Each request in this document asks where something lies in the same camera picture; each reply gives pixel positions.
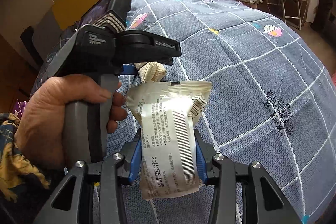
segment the purple box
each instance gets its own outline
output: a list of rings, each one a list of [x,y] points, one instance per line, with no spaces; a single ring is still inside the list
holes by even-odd
[[[25,107],[27,105],[27,102],[26,101],[23,101],[23,102],[19,102],[19,100],[16,100],[16,103],[13,107],[13,110],[12,110],[12,113],[17,116],[19,119],[22,118],[22,114],[25,110]]]

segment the silver screw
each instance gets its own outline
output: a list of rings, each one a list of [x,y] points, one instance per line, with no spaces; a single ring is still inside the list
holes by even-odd
[[[120,160],[122,159],[123,155],[121,153],[115,153],[113,154],[112,158],[115,160]]]
[[[85,165],[85,161],[83,160],[79,160],[75,163],[75,166],[78,167],[78,168],[81,168]]]
[[[223,154],[215,154],[213,156],[215,158],[215,160],[224,160],[224,155]]]
[[[254,161],[254,162],[252,162],[252,166],[253,166],[254,168],[260,168],[261,163],[258,162],[258,161]]]

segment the finger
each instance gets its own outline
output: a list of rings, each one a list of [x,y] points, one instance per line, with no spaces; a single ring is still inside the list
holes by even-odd
[[[121,107],[123,104],[125,104],[126,98],[119,92],[115,92],[113,94],[113,105],[117,107]]]
[[[111,92],[94,82],[92,78],[79,74],[51,77],[42,87],[61,104],[79,100],[102,103],[112,95]]]
[[[106,129],[108,133],[113,133],[116,131],[117,127],[118,127],[118,123],[116,121],[110,120],[107,123]]]
[[[127,117],[127,111],[121,107],[112,106],[110,111],[110,120],[122,121]]]

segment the floor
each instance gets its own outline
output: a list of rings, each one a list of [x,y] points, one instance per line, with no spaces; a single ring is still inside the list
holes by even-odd
[[[323,37],[310,28],[309,24],[305,24],[301,31],[290,26],[321,60],[332,76],[336,72],[336,46],[331,46]]]

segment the patterned sleeve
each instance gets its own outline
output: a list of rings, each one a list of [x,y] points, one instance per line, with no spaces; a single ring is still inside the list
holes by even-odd
[[[14,143],[19,123],[14,114],[0,113],[1,223],[32,223],[61,179],[59,171],[43,173],[19,151]]]

